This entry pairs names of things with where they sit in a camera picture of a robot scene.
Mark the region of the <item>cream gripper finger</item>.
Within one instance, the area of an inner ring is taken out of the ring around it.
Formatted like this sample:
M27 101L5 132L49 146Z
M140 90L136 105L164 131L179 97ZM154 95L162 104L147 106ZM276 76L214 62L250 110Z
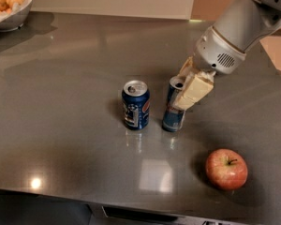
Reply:
M176 109L186 111L207 96L214 88L215 71L197 73L190 72L185 79L185 85L173 101Z
M193 63L193 57L188 57L185 60L185 63L183 64L183 66L181 67L178 75L179 76L194 76L195 75L195 67L194 67L194 63Z

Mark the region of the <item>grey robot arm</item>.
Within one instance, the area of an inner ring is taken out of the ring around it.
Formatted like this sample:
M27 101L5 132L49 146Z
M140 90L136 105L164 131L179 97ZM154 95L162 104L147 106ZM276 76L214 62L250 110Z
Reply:
M185 80L172 103L187 110L214 88L214 75L232 73L262 38L281 28L281 0L233 0L196 42L182 66Z

